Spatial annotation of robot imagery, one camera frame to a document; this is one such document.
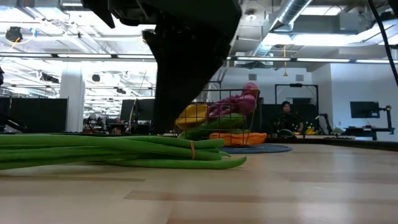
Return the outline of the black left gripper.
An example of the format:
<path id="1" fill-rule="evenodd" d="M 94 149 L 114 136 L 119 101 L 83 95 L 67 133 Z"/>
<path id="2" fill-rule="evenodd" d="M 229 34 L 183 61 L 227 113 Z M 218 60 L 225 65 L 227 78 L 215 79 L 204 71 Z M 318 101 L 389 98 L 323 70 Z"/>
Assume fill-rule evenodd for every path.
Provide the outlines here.
<path id="1" fill-rule="evenodd" d="M 237 25 L 242 12 L 238 0 L 81 0 L 114 28 L 113 19 L 127 26 L 156 24 L 163 16 L 218 28 Z M 161 27 L 145 30 L 143 38 L 157 62 L 154 131 L 174 124 L 222 66 L 230 40 L 210 27 Z"/>

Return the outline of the yellow starfruit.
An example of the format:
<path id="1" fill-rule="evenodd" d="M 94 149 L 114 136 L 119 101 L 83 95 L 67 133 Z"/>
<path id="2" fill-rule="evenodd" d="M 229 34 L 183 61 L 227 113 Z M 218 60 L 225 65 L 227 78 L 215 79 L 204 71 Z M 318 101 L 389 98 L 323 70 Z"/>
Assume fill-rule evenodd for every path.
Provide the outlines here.
<path id="1" fill-rule="evenodd" d="M 186 130 L 202 124 L 207 119 L 208 108 L 208 105 L 203 104 L 187 106 L 175 120 L 176 126 L 182 130 Z"/>

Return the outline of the copper wire basket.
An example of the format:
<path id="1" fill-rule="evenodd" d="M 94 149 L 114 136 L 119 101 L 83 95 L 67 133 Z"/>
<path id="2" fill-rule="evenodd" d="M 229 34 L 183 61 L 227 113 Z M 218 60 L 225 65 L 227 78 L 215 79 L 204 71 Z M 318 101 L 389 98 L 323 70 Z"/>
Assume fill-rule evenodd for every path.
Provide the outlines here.
<path id="1" fill-rule="evenodd" d="M 215 89 L 215 90 L 204 90 L 203 94 L 207 97 L 207 99 L 205 100 L 194 100 L 192 103 L 190 103 L 190 105 L 194 105 L 194 104 L 203 104 L 203 105 L 208 105 L 209 107 L 222 100 L 223 98 L 232 96 L 232 95 L 240 95 L 242 92 L 243 88 L 240 89 Z M 244 124 L 241 128 L 238 129 L 229 129 L 229 130 L 212 130 L 214 131 L 214 133 L 233 133 L 233 134 L 238 134 L 238 133 L 258 133 L 257 131 L 253 131 L 252 127 L 253 127 L 253 122 L 254 122 L 254 115 L 255 115 L 255 110 L 257 109 L 257 102 L 256 102 L 256 107 L 254 109 L 254 111 L 248 115 L 243 115 L 244 116 Z M 196 125 L 190 129 L 204 129 L 201 127 L 202 124 Z M 189 130 L 182 130 L 180 128 L 178 128 L 175 125 L 177 131 L 180 133 L 182 133 L 183 131 Z"/>

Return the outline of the dark green cucumber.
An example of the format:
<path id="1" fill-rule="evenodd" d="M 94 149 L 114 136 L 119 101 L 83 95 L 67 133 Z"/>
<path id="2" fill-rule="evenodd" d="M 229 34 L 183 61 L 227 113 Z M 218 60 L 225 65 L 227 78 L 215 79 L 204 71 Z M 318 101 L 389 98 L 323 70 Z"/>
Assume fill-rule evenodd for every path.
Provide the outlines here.
<path id="1" fill-rule="evenodd" d="M 244 116 L 238 113 L 215 116 L 205 121 L 201 127 L 211 130 L 229 130 L 241 128 L 244 124 Z"/>

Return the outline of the orange carrot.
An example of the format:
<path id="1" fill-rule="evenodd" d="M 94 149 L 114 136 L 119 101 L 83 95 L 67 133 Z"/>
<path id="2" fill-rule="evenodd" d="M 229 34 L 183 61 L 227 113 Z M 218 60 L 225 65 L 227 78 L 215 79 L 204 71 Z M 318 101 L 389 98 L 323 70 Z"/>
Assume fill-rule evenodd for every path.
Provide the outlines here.
<path id="1" fill-rule="evenodd" d="M 266 133 L 211 133 L 210 139 L 223 139 L 224 146 L 253 146 L 265 143 Z"/>

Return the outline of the green long bean bundle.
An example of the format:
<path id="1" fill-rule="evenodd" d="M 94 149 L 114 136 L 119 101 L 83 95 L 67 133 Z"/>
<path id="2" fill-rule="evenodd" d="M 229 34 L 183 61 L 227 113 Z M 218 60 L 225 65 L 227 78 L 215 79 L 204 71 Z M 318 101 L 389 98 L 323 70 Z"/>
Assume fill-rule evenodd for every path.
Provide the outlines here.
<path id="1" fill-rule="evenodd" d="M 83 137 L 12 137 L 0 145 L 0 170 L 49 166 L 74 162 L 94 162 L 114 166 L 165 169 L 232 169 L 246 157 L 232 159 L 219 148 L 222 139 L 194 141 L 163 136 L 123 136 L 115 139 Z"/>

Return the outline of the black desk monitor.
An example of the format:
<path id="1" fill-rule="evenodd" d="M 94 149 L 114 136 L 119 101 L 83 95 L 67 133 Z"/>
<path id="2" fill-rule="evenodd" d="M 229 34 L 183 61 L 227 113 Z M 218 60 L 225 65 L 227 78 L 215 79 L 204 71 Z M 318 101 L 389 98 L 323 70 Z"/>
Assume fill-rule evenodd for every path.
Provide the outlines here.
<path id="1" fill-rule="evenodd" d="M 144 99 L 138 101 L 138 106 L 137 106 L 138 121 L 154 120 L 154 103 L 155 99 Z"/>
<path id="2" fill-rule="evenodd" d="M 351 101 L 352 118 L 380 118 L 379 103 L 376 101 Z"/>
<path id="3" fill-rule="evenodd" d="M 134 119 L 134 107 L 137 100 L 122 100 L 120 120 L 132 121 Z"/>

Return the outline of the LED light bar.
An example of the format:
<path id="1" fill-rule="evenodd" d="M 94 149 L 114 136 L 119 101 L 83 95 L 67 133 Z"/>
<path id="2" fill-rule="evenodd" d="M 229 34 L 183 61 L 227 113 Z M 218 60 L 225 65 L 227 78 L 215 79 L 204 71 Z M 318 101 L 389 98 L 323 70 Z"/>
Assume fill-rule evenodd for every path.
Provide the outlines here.
<path id="1" fill-rule="evenodd" d="M 80 61 L 115 61 L 115 60 L 151 60 L 153 55 L 146 54 L 46 54 L 46 53 L 18 53 L 0 52 L 0 58 L 31 58 L 37 60 L 80 60 Z M 297 62 L 297 63 L 360 63 L 360 64 L 388 64 L 388 60 L 381 59 L 346 59 L 346 58 L 296 58 L 296 57 L 227 57 L 226 61 L 237 62 Z"/>

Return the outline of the round dark blue placemat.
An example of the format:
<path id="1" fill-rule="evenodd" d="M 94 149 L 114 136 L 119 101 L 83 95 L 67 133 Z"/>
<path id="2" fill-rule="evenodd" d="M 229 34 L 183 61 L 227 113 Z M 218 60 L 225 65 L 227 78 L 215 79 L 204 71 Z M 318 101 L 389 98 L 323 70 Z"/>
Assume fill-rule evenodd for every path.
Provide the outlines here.
<path id="1" fill-rule="evenodd" d="M 289 152 L 293 149 L 290 146 L 283 146 L 277 144 L 258 144 L 253 146 L 231 146 L 231 147 L 221 147 L 220 151 L 226 152 L 228 154 L 267 154 L 267 153 L 279 153 L 279 152 Z"/>

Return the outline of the white building column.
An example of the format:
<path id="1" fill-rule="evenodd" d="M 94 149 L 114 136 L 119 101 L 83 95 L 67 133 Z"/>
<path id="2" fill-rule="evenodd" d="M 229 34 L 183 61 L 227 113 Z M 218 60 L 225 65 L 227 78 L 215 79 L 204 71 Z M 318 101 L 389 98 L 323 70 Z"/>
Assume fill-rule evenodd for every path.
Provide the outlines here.
<path id="1" fill-rule="evenodd" d="M 80 63 L 65 62 L 63 64 L 60 98 L 68 100 L 66 131 L 83 131 L 85 79 Z"/>

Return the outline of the person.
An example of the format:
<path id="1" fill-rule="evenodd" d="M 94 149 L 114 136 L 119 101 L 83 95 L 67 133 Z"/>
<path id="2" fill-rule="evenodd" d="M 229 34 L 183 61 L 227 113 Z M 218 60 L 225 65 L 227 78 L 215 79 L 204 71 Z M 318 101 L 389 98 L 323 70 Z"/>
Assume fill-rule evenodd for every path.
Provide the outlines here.
<path id="1" fill-rule="evenodd" d="M 277 115 L 274 127 L 277 131 L 287 129 L 293 133 L 301 133 L 304 128 L 303 119 L 298 113 L 294 113 L 291 110 L 288 101 L 283 101 L 282 111 Z"/>

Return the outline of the black partition panel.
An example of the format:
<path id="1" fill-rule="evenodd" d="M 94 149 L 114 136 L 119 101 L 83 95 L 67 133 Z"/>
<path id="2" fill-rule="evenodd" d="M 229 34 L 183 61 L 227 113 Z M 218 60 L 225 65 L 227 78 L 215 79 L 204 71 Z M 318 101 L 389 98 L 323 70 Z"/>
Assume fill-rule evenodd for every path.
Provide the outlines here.
<path id="1" fill-rule="evenodd" d="M 68 99 L 0 97 L 0 133 L 61 133 L 67 127 Z"/>

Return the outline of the black office desk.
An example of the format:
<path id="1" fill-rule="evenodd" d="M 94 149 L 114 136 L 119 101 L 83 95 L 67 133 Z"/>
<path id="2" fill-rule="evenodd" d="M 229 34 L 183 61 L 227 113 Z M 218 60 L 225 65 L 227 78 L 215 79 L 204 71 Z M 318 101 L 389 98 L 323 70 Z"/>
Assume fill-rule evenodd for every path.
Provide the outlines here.
<path id="1" fill-rule="evenodd" d="M 347 136 L 372 138 L 373 141 L 377 141 L 378 132 L 394 134 L 394 131 L 395 128 L 359 128 L 359 127 L 345 128 L 345 134 Z"/>

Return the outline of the black monitor stand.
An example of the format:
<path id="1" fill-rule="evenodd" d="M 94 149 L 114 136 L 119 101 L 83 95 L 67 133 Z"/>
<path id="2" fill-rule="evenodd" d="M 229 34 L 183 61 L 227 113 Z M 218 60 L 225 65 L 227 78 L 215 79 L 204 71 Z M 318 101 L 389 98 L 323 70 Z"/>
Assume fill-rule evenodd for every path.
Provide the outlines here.
<path id="1" fill-rule="evenodd" d="M 384 108 L 379 108 L 379 111 L 385 111 L 387 116 L 387 127 L 383 128 L 382 130 L 384 132 L 388 132 L 390 135 L 393 135 L 395 128 L 392 127 L 391 109 L 391 105 L 386 105 Z"/>

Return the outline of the silver spiral ventilation duct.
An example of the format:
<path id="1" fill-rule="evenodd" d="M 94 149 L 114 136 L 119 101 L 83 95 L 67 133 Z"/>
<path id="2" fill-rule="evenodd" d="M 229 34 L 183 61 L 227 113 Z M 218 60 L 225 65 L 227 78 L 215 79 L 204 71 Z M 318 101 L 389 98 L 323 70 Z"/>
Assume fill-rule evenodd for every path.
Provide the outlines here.
<path id="1" fill-rule="evenodd" d="M 280 8 L 266 16 L 261 28 L 262 40 L 253 50 L 251 56 L 265 57 L 274 45 L 266 42 L 266 38 L 269 34 L 280 27 L 285 27 L 287 31 L 290 32 L 293 29 L 294 21 L 312 1 L 313 0 L 282 0 Z"/>

